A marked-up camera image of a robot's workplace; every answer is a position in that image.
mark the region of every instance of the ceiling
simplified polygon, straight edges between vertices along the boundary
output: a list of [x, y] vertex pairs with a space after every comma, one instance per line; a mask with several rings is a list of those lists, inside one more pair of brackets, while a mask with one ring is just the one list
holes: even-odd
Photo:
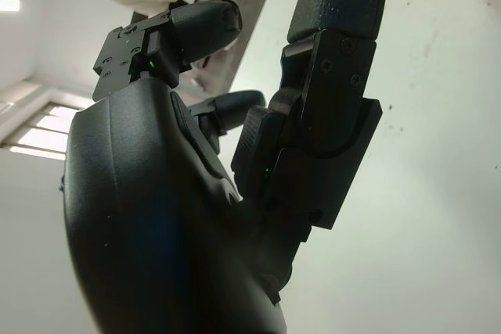
[[92, 71], [108, 32], [132, 12], [111, 0], [21, 0], [21, 12], [0, 15], [0, 87], [32, 76], [40, 84], [90, 95]]

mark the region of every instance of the white wall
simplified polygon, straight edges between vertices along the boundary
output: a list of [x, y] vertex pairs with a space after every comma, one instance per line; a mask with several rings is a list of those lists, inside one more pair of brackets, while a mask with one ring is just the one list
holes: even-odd
[[[233, 90], [271, 98], [294, 3], [266, 2]], [[289, 333], [499, 333], [501, 16], [485, 0], [387, 0], [378, 42], [366, 94], [384, 118], [333, 231], [299, 250]]]
[[0, 333], [93, 334], [67, 249], [63, 162], [0, 150]]
[[18, 13], [0, 13], [0, 88], [34, 70], [45, 0], [20, 0]]

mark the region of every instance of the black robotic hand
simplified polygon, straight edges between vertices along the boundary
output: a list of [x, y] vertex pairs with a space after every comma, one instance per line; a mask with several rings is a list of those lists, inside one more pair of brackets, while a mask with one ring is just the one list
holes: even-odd
[[[332, 228], [381, 116], [362, 95], [383, 7], [299, 0], [268, 108], [258, 92], [187, 108], [172, 91], [238, 35], [231, 2], [110, 32], [64, 177], [74, 268], [104, 333], [286, 332], [279, 291], [297, 248]], [[243, 122], [240, 199], [217, 153]]]

